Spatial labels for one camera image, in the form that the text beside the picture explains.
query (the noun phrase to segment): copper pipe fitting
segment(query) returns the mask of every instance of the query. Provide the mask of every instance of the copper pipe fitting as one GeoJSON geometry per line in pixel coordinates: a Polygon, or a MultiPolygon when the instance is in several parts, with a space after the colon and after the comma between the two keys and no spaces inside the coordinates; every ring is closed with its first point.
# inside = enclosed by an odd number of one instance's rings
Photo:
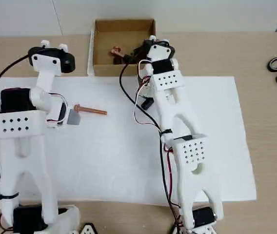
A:
{"type": "Polygon", "coordinates": [[[114,47],[112,48],[112,50],[110,51],[110,53],[112,53],[113,55],[120,56],[120,57],[122,57],[122,58],[124,57],[124,54],[121,53],[121,49],[120,49],[119,46],[114,46],[114,47]]]}
{"type": "Polygon", "coordinates": [[[82,112],[89,112],[89,113],[95,113],[95,114],[100,114],[100,115],[107,115],[107,111],[101,111],[101,110],[97,110],[97,109],[83,107],[83,106],[80,106],[80,104],[76,104],[74,106],[74,110],[77,112],[82,111],[82,112]]]}

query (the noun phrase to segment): robotic arm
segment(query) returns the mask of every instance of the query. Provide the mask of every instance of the robotic arm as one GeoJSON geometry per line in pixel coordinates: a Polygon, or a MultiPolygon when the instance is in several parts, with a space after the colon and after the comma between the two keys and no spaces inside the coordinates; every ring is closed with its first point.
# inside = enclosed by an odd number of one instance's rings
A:
{"type": "Polygon", "coordinates": [[[213,155],[205,151],[209,138],[201,131],[188,100],[178,61],[172,58],[174,49],[167,40],[157,41],[155,36],[150,40],[154,42],[147,54],[150,62],[139,75],[150,77],[147,91],[160,116],[161,140],[168,148],[173,148],[178,170],[179,212],[183,221],[181,230],[183,233],[213,233],[212,225],[223,219],[223,207],[211,161],[213,155]],[[191,134],[174,138],[175,117],[185,123],[191,134]],[[208,196],[210,206],[193,210],[200,191],[208,196]]]}
{"type": "Polygon", "coordinates": [[[31,48],[28,56],[39,72],[36,86],[0,92],[1,214],[14,233],[74,233],[79,226],[79,210],[75,206],[58,207],[46,167],[44,134],[48,121],[56,122],[55,126],[63,124],[68,106],[49,92],[54,76],[74,71],[75,59],[67,45],[50,48],[45,40],[41,47],[31,48]],[[25,173],[31,174],[41,193],[40,205],[19,205],[16,184],[25,173]]]}

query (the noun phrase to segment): table surface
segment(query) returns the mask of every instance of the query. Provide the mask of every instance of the table surface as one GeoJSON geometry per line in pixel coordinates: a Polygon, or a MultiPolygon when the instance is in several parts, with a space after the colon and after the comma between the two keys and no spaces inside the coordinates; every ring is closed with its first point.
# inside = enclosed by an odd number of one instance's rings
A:
{"type": "MultiPolygon", "coordinates": [[[[235,76],[257,185],[257,201],[224,203],[219,234],[277,233],[277,84],[266,70],[277,56],[277,33],[165,33],[185,76],[235,76]]],[[[66,43],[76,57],[70,76],[86,76],[89,36],[0,38],[0,72],[28,49],[48,39],[66,43]]],[[[6,76],[34,77],[22,62],[6,76]]],[[[75,203],[81,223],[93,222],[100,234],[168,233],[169,208],[111,202],[75,203]]]]}

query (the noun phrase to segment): open cardboard box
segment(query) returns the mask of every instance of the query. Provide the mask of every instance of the open cardboard box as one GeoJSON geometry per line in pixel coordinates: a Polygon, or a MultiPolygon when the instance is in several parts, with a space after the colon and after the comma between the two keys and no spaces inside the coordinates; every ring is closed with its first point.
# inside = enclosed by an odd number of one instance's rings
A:
{"type": "MultiPolygon", "coordinates": [[[[124,64],[113,64],[114,57],[110,54],[111,49],[119,46],[122,53],[131,54],[150,35],[156,35],[153,19],[96,20],[93,50],[95,76],[119,76],[124,64]]],[[[136,74],[135,64],[130,64],[124,72],[125,76],[136,74]]]]}

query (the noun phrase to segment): white wall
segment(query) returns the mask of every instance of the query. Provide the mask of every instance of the white wall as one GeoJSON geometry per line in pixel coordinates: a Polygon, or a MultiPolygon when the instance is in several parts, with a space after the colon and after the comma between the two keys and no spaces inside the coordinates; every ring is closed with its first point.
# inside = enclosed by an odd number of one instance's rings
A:
{"type": "Polygon", "coordinates": [[[275,31],[277,0],[0,0],[0,36],[87,34],[109,18],[155,18],[158,31],[275,31]]]}

